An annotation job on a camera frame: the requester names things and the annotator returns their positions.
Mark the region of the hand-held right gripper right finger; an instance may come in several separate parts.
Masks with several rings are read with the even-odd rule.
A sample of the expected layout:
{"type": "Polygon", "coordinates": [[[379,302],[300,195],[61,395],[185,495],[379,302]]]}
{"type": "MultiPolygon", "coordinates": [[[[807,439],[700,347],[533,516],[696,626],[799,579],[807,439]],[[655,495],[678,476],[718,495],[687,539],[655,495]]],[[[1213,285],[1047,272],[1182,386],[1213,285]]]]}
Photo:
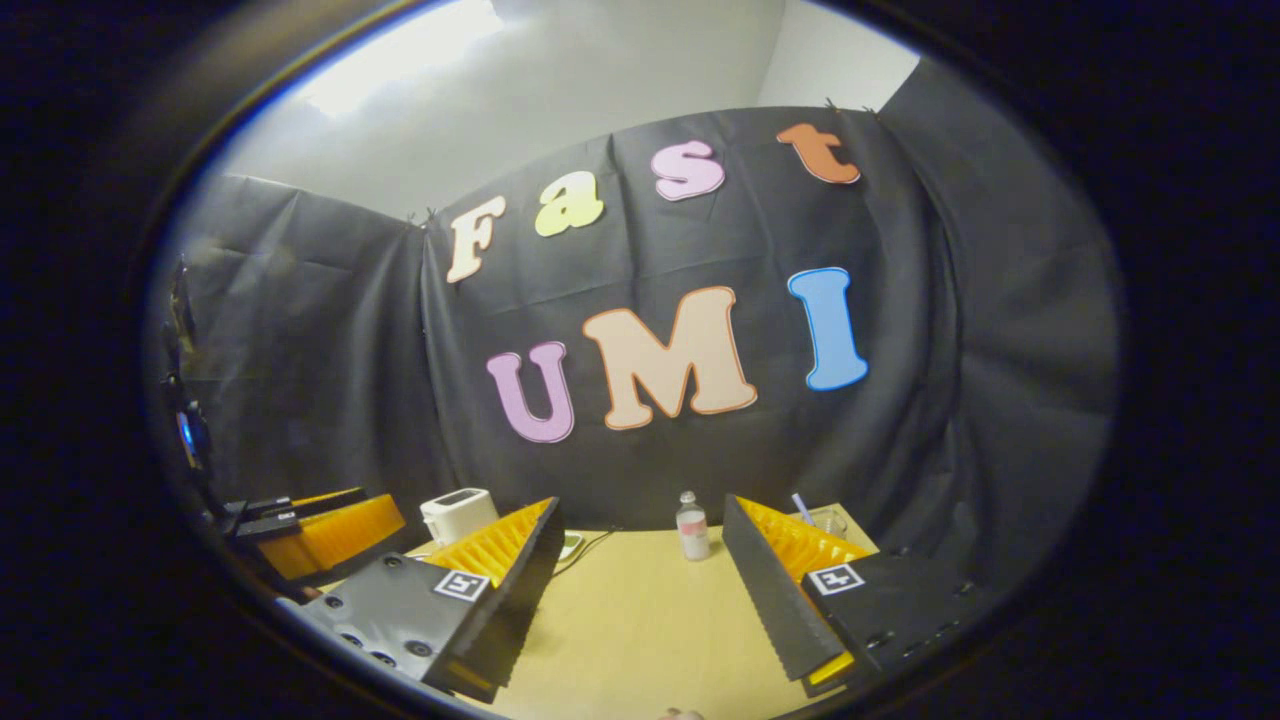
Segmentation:
{"type": "Polygon", "coordinates": [[[870,552],[736,495],[722,541],[787,679],[810,697],[872,687],[986,610],[955,561],[870,552]]]}

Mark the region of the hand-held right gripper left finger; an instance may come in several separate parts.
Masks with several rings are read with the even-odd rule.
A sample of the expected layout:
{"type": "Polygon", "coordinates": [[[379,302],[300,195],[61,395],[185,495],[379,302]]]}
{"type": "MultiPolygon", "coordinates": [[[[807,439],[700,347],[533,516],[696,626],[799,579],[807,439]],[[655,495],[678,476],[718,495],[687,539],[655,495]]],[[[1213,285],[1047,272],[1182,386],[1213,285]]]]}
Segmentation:
{"type": "Polygon", "coordinates": [[[557,497],[434,551],[383,553],[306,603],[280,606],[340,653],[490,703],[515,664],[564,543],[557,497]]]}

